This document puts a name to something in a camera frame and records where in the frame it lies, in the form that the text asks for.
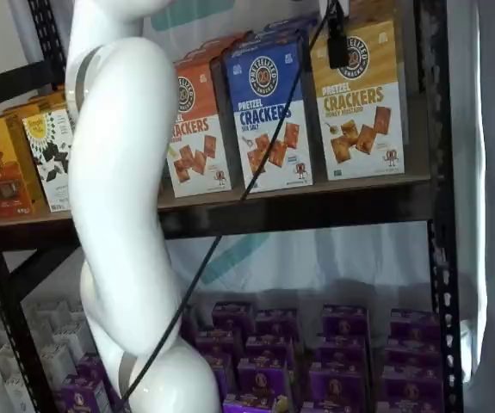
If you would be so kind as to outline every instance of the cracker image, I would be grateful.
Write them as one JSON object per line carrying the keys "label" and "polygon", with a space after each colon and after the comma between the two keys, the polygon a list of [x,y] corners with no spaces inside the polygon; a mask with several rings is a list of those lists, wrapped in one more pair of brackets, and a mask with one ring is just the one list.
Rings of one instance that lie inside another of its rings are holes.
{"label": "cracker image", "polygon": [[267,133],[255,138],[255,142],[257,143],[257,148],[262,149],[263,151],[266,151],[270,146],[270,139]]}
{"label": "cracker image", "polygon": [[249,158],[249,165],[251,166],[251,171],[253,175],[257,172],[258,165],[263,161],[264,150],[254,149],[253,151],[247,152],[247,157]]}
{"label": "cracker image", "polygon": [[348,140],[344,136],[332,139],[331,148],[333,149],[337,163],[342,163],[350,159]]}
{"label": "cracker image", "polygon": [[349,141],[349,146],[358,143],[358,128],[356,128],[356,123],[353,120],[342,124],[341,131],[343,132],[343,136]]}
{"label": "cracker image", "polygon": [[180,183],[189,181],[188,168],[184,167],[184,161],[182,159],[178,159],[177,161],[175,161],[175,170],[176,175],[178,176],[178,181],[180,181]]}
{"label": "cracker image", "polygon": [[275,166],[281,168],[283,166],[283,160],[285,159],[285,152],[287,151],[287,149],[288,146],[286,144],[284,144],[280,140],[277,140],[274,143],[274,146],[272,146],[272,152],[270,153],[268,160]]}
{"label": "cracker image", "polygon": [[375,133],[374,129],[367,126],[362,125],[362,130],[360,131],[360,136],[358,137],[358,143],[356,144],[356,149],[360,152],[371,154],[371,150],[374,147],[375,142]]}
{"label": "cracker image", "polygon": [[192,170],[200,175],[205,175],[205,164],[207,163],[207,157],[201,151],[195,151],[194,164]]}
{"label": "cracker image", "polygon": [[194,154],[192,153],[192,148],[189,145],[180,148],[180,156],[183,159],[183,167],[191,168],[194,164]]}
{"label": "cracker image", "polygon": [[375,123],[374,131],[380,133],[381,135],[388,135],[388,126],[391,122],[391,112],[390,108],[384,106],[378,106],[375,108]]}
{"label": "cracker image", "polygon": [[206,156],[214,159],[216,156],[216,137],[211,135],[205,135],[205,142],[203,143],[203,153]]}
{"label": "cracker image", "polygon": [[286,123],[283,141],[288,148],[297,149],[297,142],[299,142],[299,130],[299,125],[294,123]]}

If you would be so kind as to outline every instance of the black cable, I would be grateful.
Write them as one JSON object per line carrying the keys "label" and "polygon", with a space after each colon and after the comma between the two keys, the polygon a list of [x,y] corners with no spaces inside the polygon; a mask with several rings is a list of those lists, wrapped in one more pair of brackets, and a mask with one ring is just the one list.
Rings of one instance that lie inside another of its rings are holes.
{"label": "black cable", "polygon": [[[334,3],[334,2],[337,3],[337,0],[331,0],[331,3]],[[318,28],[316,29],[316,32],[315,32],[314,36],[312,37],[312,40],[310,41],[310,45],[308,47],[308,51],[309,52],[314,47],[314,44],[316,43],[316,40],[318,39],[319,34],[322,31],[322,28],[324,28],[325,22],[327,22],[327,20],[328,20],[328,18],[330,16],[331,10],[332,10],[332,5],[331,4],[328,4],[327,10],[325,11],[324,18],[322,19],[322,22],[319,24]],[[266,161],[268,161],[268,158],[270,156],[270,153],[272,152],[272,148],[274,147],[274,143],[278,139],[278,135],[279,135],[279,133],[280,133],[280,131],[282,129],[283,122],[285,121],[285,118],[286,118],[286,114],[287,114],[287,112],[289,110],[289,107],[291,106],[291,102],[293,101],[293,96],[294,96],[295,89],[297,89],[297,84],[300,81],[300,74],[303,71],[303,67],[304,67],[303,66],[303,63],[304,62],[302,61],[302,58],[303,58],[303,56],[301,54],[300,55],[300,58],[299,58],[299,70],[297,70],[297,74],[296,74],[295,79],[294,79],[294,82],[293,82],[293,87],[291,88],[291,91],[289,92],[288,100],[287,100],[287,102],[285,104],[285,108],[284,108],[284,110],[282,112],[282,116],[280,116],[280,120],[278,121],[278,125],[277,125],[277,127],[275,128],[275,131],[274,131],[274,135],[272,136],[272,139],[270,140],[269,148],[264,153],[264,157],[263,157],[262,162],[258,165],[257,171],[255,172],[255,175],[253,175],[253,177],[251,179],[251,182],[249,183],[249,185],[247,186],[247,188],[245,189],[245,191],[241,195],[241,198],[239,198],[239,202],[242,202],[242,201],[244,201],[244,200],[247,199],[247,196],[249,195],[249,193],[253,189],[253,186],[255,185],[255,182],[257,181],[258,177],[263,172],[264,165],[266,164]],[[159,340],[159,343],[158,343],[157,347],[155,347],[155,350],[153,350],[152,355],[150,356],[150,358],[148,359],[147,363],[144,365],[144,367],[140,371],[138,377],[134,380],[134,382],[130,385],[130,387],[128,388],[128,390],[123,395],[122,400],[121,400],[121,406],[119,406],[119,409],[117,409],[117,411],[122,411],[123,410],[123,408],[125,407],[125,404],[127,403],[128,399],[131,397],[131,395],[133,394],[133,392],[136,390],[136,387],[138,387],[140,381],[144,378],[144,376],[147,373],[148,369],[150,368],[150,366],[153,364],[153,362],[155,361],[155,359],[157,358],[157,356],[161,352],[161,349],[163,348],[163,346],[167,342],[167,339],[169,338],[170,333],[175,328],[175,325],[178,322],[178,319],[180,318],[180,316],[182,315],[184,309],[186,308],[186,305],[188,304],[189,298],[191,297],[192,293],[194,292],[195,287],[197,286],[198,281],[200,280],[201,276],[203,275],[203,271],[205,270],[205,267],[207,266],[209,260],[213,256],[213,253],[216,250],[216,247],[219,245],[219,242],[220,242],[221,239],[222,239],[222,236],[221,235],[218,235],[213,240],[213,243],[211,243],[211,246],[209,247],[209,250],[208,250],[207,254],[205,255],[205,258],[203,258],[203,261],[201,262],[201,266],[199,267],[199,269],[195,273],[194,279],[189,284],[188,289],[186,290],[186,293],[184,294],[183,299],[182,299],[180,305],[178,306],[178,309],[175,312],[175,315],[170,320],[170,323],[167,326],[167,329],[164,331],[163,336],[161,337],[161,340]]]}

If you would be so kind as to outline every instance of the pretzel crackers box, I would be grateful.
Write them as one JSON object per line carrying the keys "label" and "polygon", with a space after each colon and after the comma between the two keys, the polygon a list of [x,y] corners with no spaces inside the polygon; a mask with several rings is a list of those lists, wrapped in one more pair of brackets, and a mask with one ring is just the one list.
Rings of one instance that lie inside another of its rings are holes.
{"label": "pretzel crackers box", "polygon": [[0,118],[0,218],[29,215],[46,206],[21,120]]}
{"label": "pretzel crackers box", "polygon": [[246,186],[263,161],[285,112],[285,123],[253,192],[312,185],[304,82],[295,88],[287,112],[285,108],[305,46],[302,36],[293,34],[250,47],[239,46],[226,59]]}
{"label": "pretzel crackers box", "polygon": [[[330,180],[404,173],[397,63],[400,44],[395,39],[392,8],[377,9],[379,14],[362,6],[352,10],[346,28],[348,66],[330,68],[327,30],[312,50]],[[366,20],[357,19],[358,15]]]}
{"label": "pretzel crackers box", "polygon": [[236,139],[220,49],[201,51],[175,68],[180,96],[167,154],[175,196],[230,190]]}

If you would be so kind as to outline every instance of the metal shelving unit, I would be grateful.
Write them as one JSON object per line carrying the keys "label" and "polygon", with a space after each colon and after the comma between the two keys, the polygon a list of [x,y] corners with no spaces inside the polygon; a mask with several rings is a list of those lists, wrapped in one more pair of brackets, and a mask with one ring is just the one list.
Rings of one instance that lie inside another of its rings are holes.
{"label": "metal shelving unit", "polygon": [[[313,187],[254,194],[242,203],[240,190],[175,200],[169,189],[160,196],[158,213],[167,238],[426,221],[430,293],[442,326],[446,412],[462,413],[446,1],[416,1],[425,98],[409,102],[404,175],[344,182],[316,176]],[[0,102],[63,80],[65,61],[49,2],[28,3],[45,60],[0,74]],[[0,313],[34,406],[43,413],[56,408],[21,301],[78,246],[69,213],[0,221]],[[10,273],[3,251],[31,249],[37,251]]]}

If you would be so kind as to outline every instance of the pretzel cracker logo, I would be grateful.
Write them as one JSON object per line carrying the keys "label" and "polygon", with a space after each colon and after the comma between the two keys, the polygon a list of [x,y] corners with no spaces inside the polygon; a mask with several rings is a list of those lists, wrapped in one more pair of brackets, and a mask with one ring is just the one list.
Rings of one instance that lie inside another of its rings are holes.
{"label": "pretzel cracker logo", "polygon": [[352,80],[361,77],[369,65],[368,45],[364,40],[356,36],[347,38],[347,47],[349,52],[349,65],[339,68],[339,73],[343,77]]}
{"label": "pretzel cracker logo", "polygon": [[278,68],[274,60],[266,56],[256,58],[249,70],[249,83],[257,95],[272,95],[278,85]]}
{"label": "pretzel cracker logo", "polygon": [[195,105],[195,90],[194,85],[186,78],[178,78],[178,110],[185,114],[189,112]]}

